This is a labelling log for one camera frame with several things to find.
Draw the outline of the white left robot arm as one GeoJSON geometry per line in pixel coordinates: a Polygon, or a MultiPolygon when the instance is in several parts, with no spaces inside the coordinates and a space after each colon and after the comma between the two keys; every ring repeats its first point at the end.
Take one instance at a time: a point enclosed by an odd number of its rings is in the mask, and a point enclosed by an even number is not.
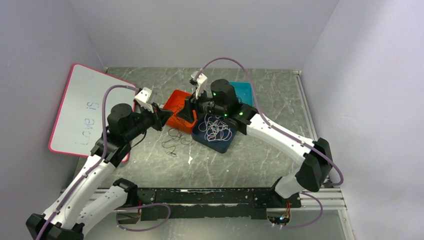
{"type": "Polygon", "coordinates": [[[153,128],[161,131],[172,111],[160,108],[133,111],[127,103],[115,105],[109,115],[102,104],[102,133],[90,151],[83,168],[71,184],[42,214],[33,213],[26,227],[34,240],[82,240],[105,216],[114,210],[143,208],[138,186],[124,178],[116,180],[106,193],[89,203],[100,183],[132,150],[132,140],[153,128]]]}

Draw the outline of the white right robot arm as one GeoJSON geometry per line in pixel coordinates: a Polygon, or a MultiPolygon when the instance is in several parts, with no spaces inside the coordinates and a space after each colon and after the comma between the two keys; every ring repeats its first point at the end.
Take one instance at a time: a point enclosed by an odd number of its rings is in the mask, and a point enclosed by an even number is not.
{"type": "Polygon", "coordinates": [[[217,117],[231,129],[274,146],[299,165],[298,170],[275,182],[269,197],[275,207],[282,207],[295,193],[316,193],[321,189],[332,169],[330,146],[325,139],[314,141],[274,123],[257,108],[240,102],[235,88],[226,79],[211,83],[211,97],[205,90],[204,75],[189,82],[195,90],[185,98],[183,109],[176,114],[179,118],[193,123],[205,115],[217,117]]]}

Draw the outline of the orange plastic bin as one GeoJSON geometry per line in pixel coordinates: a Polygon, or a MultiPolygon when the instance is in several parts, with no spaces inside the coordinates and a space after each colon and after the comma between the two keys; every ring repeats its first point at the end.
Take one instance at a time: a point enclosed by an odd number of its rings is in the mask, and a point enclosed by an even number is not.
{"type": "Polygon", "coordinates": [[[167,102],[164,105],[165,110],[172,111],[172,116],[168,119],[166,124],[171,128],[177,129],[187,134],[191,134],[196,121],[193,123],[187,122],[183,118],[177,117],[177,113],[183,109],[185,98],[189,97],[191,94],[179,89],[176,89],[172,92],[167,102]]]}

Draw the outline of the dark blue plastic bin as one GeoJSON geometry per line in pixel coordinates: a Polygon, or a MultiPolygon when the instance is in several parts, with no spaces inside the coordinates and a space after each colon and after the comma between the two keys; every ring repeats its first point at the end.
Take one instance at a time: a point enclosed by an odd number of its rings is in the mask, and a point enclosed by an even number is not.
{"type": "Polygon", "coordinates": [[[236,131],[224,122],[223,117],[205,115],[192,129],[192,139],[220,154],[228,151],[236,131]]]}

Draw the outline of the teal plastic bin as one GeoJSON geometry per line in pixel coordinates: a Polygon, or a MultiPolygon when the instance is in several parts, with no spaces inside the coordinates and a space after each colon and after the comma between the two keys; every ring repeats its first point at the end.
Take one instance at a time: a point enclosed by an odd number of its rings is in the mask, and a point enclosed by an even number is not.
{"type": "Polygon", "coordinates": [[[249,82],[229,82],[235,90],[236,96],[241,103],[254,106],[254,98],[251,84],[249,82]]]}

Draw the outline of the pink-framed whiteboard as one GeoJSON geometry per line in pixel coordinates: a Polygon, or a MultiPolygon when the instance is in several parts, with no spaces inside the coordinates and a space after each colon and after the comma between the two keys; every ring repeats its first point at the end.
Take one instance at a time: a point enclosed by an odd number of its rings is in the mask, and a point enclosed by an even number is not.
{"type": "Polygon", "coordinates": [[[131,83],[82,64],[74,64],[66,83],[48,148],[59,154],[87,157],[102,136],[102,102],[107,89],[105,112],[125,103],[134,105],[135,92],[122,88],[131,83]]]}

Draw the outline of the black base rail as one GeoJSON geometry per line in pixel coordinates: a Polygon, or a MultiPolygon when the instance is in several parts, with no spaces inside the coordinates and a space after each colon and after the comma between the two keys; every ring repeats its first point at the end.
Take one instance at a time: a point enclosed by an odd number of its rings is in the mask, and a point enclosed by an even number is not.
{"type": "Polygon", "coordinates": [[[298,193],[279,196],[271,187],[242,188],[138,188],[124,208],[146,206],[141,220],[238,218],[266,220],[270,210],[300,208],[298,193]]]}

